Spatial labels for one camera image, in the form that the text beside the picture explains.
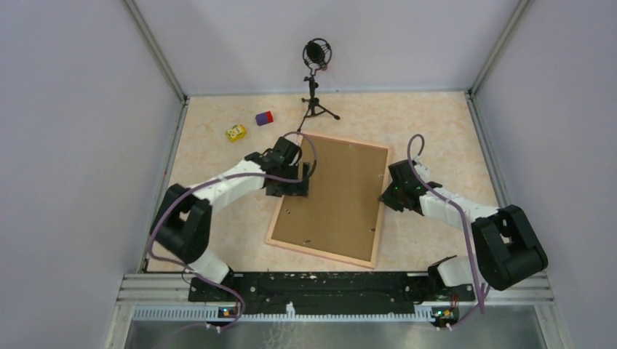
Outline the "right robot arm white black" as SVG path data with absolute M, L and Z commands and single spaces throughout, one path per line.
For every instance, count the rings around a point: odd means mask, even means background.
M 548 267 L 549 260 L 524 210 L 487 206 L 429 180 L 428 169 L 402 160 L 388 167 L 391 182 L 379 200 L 394 211 L 415 212 L 461 230 L 471 248 L 465 257 L 446 257 L 429 267 L 428 293 L 447 299 L 457 286 L 503 291 Z

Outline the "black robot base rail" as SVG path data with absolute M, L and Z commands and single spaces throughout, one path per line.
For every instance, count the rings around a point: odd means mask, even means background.
M 424 302 L 473 302 L 471 286 L 446 287 L 427 275 L 396 272 L 239 272 L 221 287 L 191 280 L 190 302 L 246 304 L 245 315 L 411 314 Z

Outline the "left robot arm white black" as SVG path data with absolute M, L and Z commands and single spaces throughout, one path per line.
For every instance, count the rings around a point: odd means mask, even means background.
M 151 226 L 148 253 L 154 260 L 158 243 L 172 254 L 171 262 L 207 279 L 206 292 L 225 300 L 233 292 L 233 271 L 209 250 L 212 216 L 237 199 L 257 190 L 268 196 L 306 197 L 317 161 L 304 162 L 299 144 L 281 136 L 273 147 L 246 155 L 222 174 L 202 183 L 171 185 Z

